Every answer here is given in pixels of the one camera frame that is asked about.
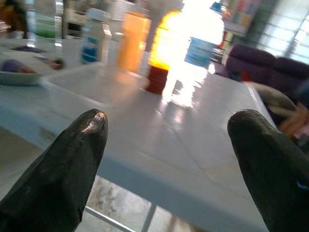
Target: purple sofa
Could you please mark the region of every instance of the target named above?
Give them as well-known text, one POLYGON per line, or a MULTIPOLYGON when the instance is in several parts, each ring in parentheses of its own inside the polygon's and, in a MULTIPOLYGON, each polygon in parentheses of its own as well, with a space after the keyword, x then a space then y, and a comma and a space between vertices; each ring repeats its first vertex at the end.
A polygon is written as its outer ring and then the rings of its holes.
POLYGON ((215 74, 228 78, 233 72, 245 71, 252 81, 281 91, 293 102, 297 101, 295 90, 309 78, 309 65, 241 44, 225 54, 221 65, 214 66, 215 74))

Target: blue label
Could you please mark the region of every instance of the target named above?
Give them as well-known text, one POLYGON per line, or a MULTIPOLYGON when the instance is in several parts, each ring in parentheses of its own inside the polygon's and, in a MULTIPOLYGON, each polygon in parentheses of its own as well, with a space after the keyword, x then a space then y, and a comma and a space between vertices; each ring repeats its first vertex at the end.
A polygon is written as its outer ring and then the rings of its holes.
POLYGON ((99 40, 85 36, 83 44, 82 59, 85 63, 98 61, 99 40))

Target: window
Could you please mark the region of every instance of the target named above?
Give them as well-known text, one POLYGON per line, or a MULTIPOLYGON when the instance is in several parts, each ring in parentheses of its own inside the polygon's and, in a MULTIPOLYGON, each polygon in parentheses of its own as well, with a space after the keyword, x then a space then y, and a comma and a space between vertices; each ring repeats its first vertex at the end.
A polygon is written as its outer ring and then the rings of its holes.
POLYGON ((309 1, 280 0, 257 48, 309 64, 309 1))

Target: tile floor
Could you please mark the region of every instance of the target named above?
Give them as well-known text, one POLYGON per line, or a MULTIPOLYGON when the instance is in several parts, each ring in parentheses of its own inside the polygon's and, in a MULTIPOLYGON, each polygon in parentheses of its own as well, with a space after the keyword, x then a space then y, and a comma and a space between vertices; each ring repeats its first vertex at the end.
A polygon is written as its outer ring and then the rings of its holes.
MULTIPOLYGON (((23 171, 40 155, 41 150, 0 127, 0 199, 23 171)), ((101 177, 96 177, 88 206, 140 231, 150 203, 101 177)), ((109 224, 84 213, 77 232, 119 232, 109 224)), ((195 232, 185 221, 157 208, 149 232, 195 232)))

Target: orange bottle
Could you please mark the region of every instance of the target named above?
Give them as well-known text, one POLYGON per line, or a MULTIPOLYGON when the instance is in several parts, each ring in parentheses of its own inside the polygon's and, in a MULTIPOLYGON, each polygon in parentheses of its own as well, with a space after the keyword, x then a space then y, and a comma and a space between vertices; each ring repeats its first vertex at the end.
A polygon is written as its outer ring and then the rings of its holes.
POLYGON ((146 46, 146 38, 151 21, 146 15, 130 12, 125 15, 122 31, 123 39, 120 45, 117 65, 119 68, 136 73, 146 46))
POLYGON ((162 94, 165 87, 169 67, 175 54, 175 42, 177 41, 177 30, 180 29, 180 12, 173 10, 167 13, 156 30, 149 64, 148 75, 149 86, 147 91, 162 94))

